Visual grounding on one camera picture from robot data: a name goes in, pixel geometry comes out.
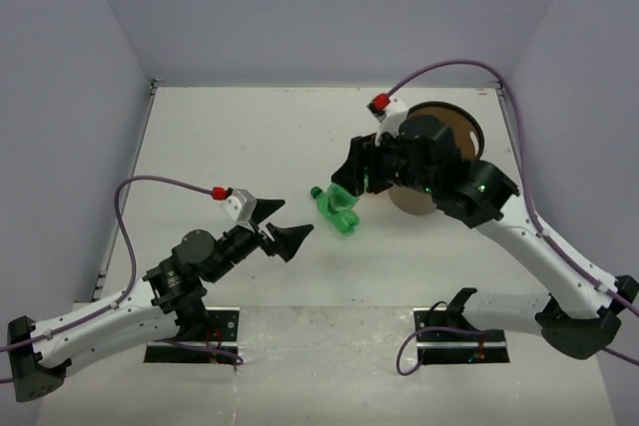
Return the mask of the green bottle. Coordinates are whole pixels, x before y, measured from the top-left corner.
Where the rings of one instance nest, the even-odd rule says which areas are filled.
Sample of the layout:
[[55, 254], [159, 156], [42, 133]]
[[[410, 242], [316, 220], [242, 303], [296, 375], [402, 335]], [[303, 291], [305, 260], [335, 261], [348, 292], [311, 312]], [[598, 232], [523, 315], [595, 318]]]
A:
[[354, 212], [358, 197], [352, 196], [344, 188], [330, 184], [326, 190], [311, 188], [311, 197], [319, 213], [341, 234], [348, 235], [359, 225], [359, 217]]

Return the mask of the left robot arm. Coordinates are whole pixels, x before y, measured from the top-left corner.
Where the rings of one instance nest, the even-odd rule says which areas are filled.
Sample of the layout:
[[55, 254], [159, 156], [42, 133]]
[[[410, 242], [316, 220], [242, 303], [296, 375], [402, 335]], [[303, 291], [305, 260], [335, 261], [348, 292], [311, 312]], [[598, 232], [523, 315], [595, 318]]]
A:
[[203, 229], [186, 233], [169, 257], [119, 293], [48, 320], [12, 320], [7, 342], [16, 401], [46, 396], [85, 367], [140, 344], [192, 348], [214, 329], [203, 302], [207, 283], [219, 281], [258, 249], [290, 261], [313, 231], [309, 223], [259, 226], [283, 205], [258, 200], [251, 219], [236, 222], [220, 237]]

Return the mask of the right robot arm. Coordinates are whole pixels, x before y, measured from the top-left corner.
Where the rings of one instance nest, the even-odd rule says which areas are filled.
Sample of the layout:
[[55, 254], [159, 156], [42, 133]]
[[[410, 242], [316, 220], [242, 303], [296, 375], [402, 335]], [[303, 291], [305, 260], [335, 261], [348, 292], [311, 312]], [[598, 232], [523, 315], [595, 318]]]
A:
[[445, 314], [455, 338], [523, 332], [583, 360], [609, 349], [621, 312], [633, 308], [638, 293], [633, 277], [613, 276], [587, 260], [529, 211], [517, 184], [500, 168], [464, 158], [452, 129], [435, 117], [403, 117], [392, 128], [351, 139], [331, 180], [354, 197], [391, 187], [429, 194], [439, 211], [501, 246], [545, 287], [540, 295], [462, 289]]

